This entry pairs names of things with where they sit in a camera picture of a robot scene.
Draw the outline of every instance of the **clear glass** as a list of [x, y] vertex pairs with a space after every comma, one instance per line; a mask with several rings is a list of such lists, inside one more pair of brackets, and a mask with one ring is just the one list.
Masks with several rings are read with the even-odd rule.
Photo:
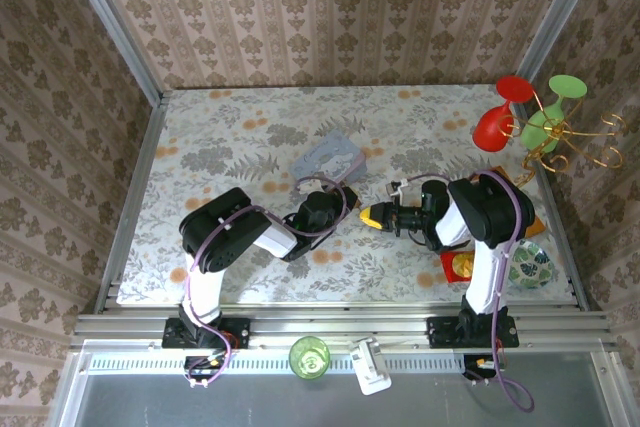
[[329, 348], [317, 337], [298, 339], [289, 351], [291, 370], [301, 379], [317, 379], [329, 368]]

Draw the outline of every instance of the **table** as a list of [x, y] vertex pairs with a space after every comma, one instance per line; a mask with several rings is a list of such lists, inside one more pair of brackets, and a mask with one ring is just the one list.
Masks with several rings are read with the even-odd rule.
[[[171, 96], [146, 186], [117, 302], [175, 305], [184, 296], [185, 257], [178, 232], [192, 210], [232, 187], [284, 216], [304, 199], [292, 191], [294, 160], [337, 128], [367, 155], [367, 174], [353, 188], [363, 206], [388, 200], [390, 180], [423, 172], [453, 179], [501, 165], [522, 173], [524, 148], [511, 141], [490, 154], [471, 140], [474, 126], [503, 100], [490, 85], [185, 90]], [[549, 225], [535, 181], [524, 191]], [[405, 203], [419, 201], [419, 183]], [[574, 304], [547, 229], [532, 239], [557, 269], [544, 287], [506, 282], [510, 301]], [[447, 284], [439, 258], [403, 235], [364, 225], [357, 212], [312, 253], [292, 263], [252, 247], [227, 271], [221, 301], [459, 302], [465, 283]]]

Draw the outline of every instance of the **gray floor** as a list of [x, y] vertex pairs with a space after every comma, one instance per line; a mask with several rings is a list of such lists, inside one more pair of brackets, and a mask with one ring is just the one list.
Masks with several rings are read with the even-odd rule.
[[355, 375], [303, 381], [287, 375], [227, 375], [208, 389], [179, 376], [89, 379], [78, 426], [608, 426], [588, 355], [512, 355], [508, 375], [536, 400], [512, 407], [498, 385], [461, 376], [397, 374], [391, 389], [365, 397]]

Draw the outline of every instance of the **floral wallpaper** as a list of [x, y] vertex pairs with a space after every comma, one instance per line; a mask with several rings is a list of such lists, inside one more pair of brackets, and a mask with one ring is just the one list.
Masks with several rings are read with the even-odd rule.
[[149, 105], [88, 0], [0, 0], [0, 425], [44, 425]]
[[165, 89], [492, 82], [552, 0], [113, 0]]
[[594, 307], [609, 315], [640, 405], [640, 0], [580, 0], [536, 82], [542, 88], [565, 72], [589, 87], [575, 130], [608, 132], [603, 112], [628, 125], [623, 136], [576, 141], [595, 156], [613, 146], [625, 157], [621, 168], [573, 155], [570, 170], [551, 180], [582, 281]]

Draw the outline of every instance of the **purple cable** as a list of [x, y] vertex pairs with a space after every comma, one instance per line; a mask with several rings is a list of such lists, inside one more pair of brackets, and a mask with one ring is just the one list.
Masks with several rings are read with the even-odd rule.
[[431, 172], [425, 172], [424, 174], [416, 175], [414, 177], [409, 177], [407, 179], [407, 182], [413, 182], [414, 180], [422, 179], [424, 177], [438, 177], [439, 179], [446, 180], [447, 182], [451, 182], [451, 179], [446, 175], [434, 174]]
[[215, 239], [216, 236], [218, 234], [220, 234], [220, 232], [222, 232], [222, 229], [224, 229], [227, 225], [231, 224], [234, 220], [236, 220], [241, 215], [244, 215], [244, 214], [246, 214], [248, 212], [251, 212], [251, 211], [254, 211], [254, 210], [257, 211], [257, 212], [261, 212], [261, 213], [265, 214], [267, 217], [269, 217], [270, 219], [273, 219], [276, 222], [278, 222], [279, 224], [283, 225], [286, 229], [288, 229], [289, 231], [293, 232], [294, 234], [303, 235], [305, 237], [320, 237], [322, 235], [325, 235], [325, 234], [328, 234], [330, 232], [333, 232], [333, 230], [335, 230], [336, 226], [340, 222], [342, 222], [342, 220], [346, 216], [346, 212], [347, 212], [347, 196], [345, 195], [344, 190], [342, 189], [342, 187], [340, 186], [339, 183], [334, 182], [331, 179], [326, 179], [324, 177], [318, 177], [318, 176], [302, 177], [301, 179], [299, 179], [296, 182], [295, 186], [297, 187], [301, 182], [304, 182], [306, 180], [320, 180], [320, 181], [327, 182], [327, 183], [333, 185], [333, 187], [335, 187], [338, 190], [338, 192], [340, 193], [340, 196], [342, 197], [342, 211], [340, 212], [340, 215], [338, 216], [338, 219], [336, 220], [334, 225], [332, 225], [328, 229], [324, 229], [324, 230], [322, 230], [320, 232], [314, 232], [314, 233], [302, 232], [300, 230], [294, 229], [293, 227], [290, 227], [289, 225], [285, 224], [280, 218], [278, 218], [276, 215], [274, 215], [271, 212], [269, 212], [268, 210], [266, 210], [264, 207], [260, 207], [259, 205], [249, 205], [247, 207], [244, 207], [244, 208], [238, 210], [237, 212], [235, 212], [232, 215], [230, 215], [227, 219], [222, 221], [215, 229], [213, 229], [213, 231], [207, 236], [207, 238], [204, 239], [204, 241], [200, 245], [200, 248], [196, 252], [196, 255], [193, 258], [193, 264], [191, 265], [191, 268], [189, 269], [189, 276], [187, 277], [187, 285], [186, 285], [186, 288], [185, 288], [185, 297], [186, 297], [187, 302], [189, 304], [189, 310], [191, 311], [191, 315], [193, 316], [193, 318], [196, 320], [196, 323], [198, 323], [200, 325], [200, 327], [202, 327], [203, 329], [208, 330], [212, 334], [215, 334], [218, 337], [220, 337], [220, 339], [222, 339], [222, 342], [224, 342], [224, 346], [225, 346], [225, 356], [224, 356], [224, 362], [222, 363], [222, 366], [220, 367], [220, 369], [218, 369], [218, 372], [216, 372], [211, 378], [209, 378], [207, 380], [203, 380], [202, 381], [203, 385], [211, 384], [211, 382], [213, 382], [218, 377], [220, 377], [220, 374], [222, 374], [222, 372], [229, 366], [229, 362], [231, 360], [231, 344], [229, 344], [229, 341], [227, 340], [227, 338], [224, 335], [222, 335], [222, 333], [220, 331], [218, 331], [217, 329], [214, 329], [210, 325], [205, 324], [200, 319], [200, 316], [196, 313], [195, 309], [193, 308], [193, 304], [191, 303], [191, 273], [198, 267], [198, 264], [200, 263], [200, 259], [202, 257], [202, 254], [204, 253], [206, 248], [209, 246], [209, 244], [213, 241], [213, 239]]
[[[474, 175], [487, 175], [491, 177], [493, 180], [495, 180], [500, 185], [500, 187], [502, 187], [504, 191], [507, 193], [507, 195], [509, 196], [509, 199], [511, 199], [511, 202], [513, 203], [513, 208], [516, 213], [516, 225], [515, 225], [515, 228], [513, 229], [513, 234], [511, 234], [511, 238], [507, 241], [508, 243], [504, 250], [505, 254], [507, 255], [503, 255], [500, 259], [500, 262], [498, 263], [498, 272], [497, 272], [498, 279], [497, 279], [496, 288], [495, 288], [495, 293], [497, 298], [493, 306], [493, 317], [491, 319], [491, 354], [493, 356], [493, 363], [496, 367], [496, 376], [498, 377], [498, 382], [500, 383], [500, 386], [502, 387], [502, 390], [504, 391], [505, 395], [513, 403], [513, 405], [515, 405], [518, 409], [520, 409], [522, 412], [529, 414], [533, 412], [533, 409], [535, 409], [535, 402], [533, 400], [533, 396], [531, 395], [531, 392], [529, 392], [524, 385], [520, 384], [519, 382], [516, 382], [515, 380], [506, 379], [502, 377], [502, 372], [500, 372], [500, 359], [498, 358], [498, 347], [496, 342], [497, 336], [498, 336], [497, 335], [498, 310], [500, 307], [500, 298], [502, 295], [502, 285], [504, 284], [504, 275], [507, 268], [507, 258], [508, 258], [507, 256], [509, 252], [511, 252], [511, 248], [515, 243], [518, 237], [518, 233], [520, 232], [520, 227], [522, 226], [522, 212], [520, 212], [520, 203], [518, 202], [518, 198], [516, 197], [515, 192], [511, 189], [509, 184], [507, 184], [507, 182], [505, 182], [505, 180], [495, 172], [491, 172], [489, 170], [481, 170], [476, 172]], [[527, 395], [527, 397], [529, 397], [529, 400], [531, 401], [531, 405], [529, 407], [524, 407], [522, 404], [520, 404], [513, 397], [511, 392], [507, 390], [507, 385], [510, 385], [515, 389], [520, 390], [525, 395]]]

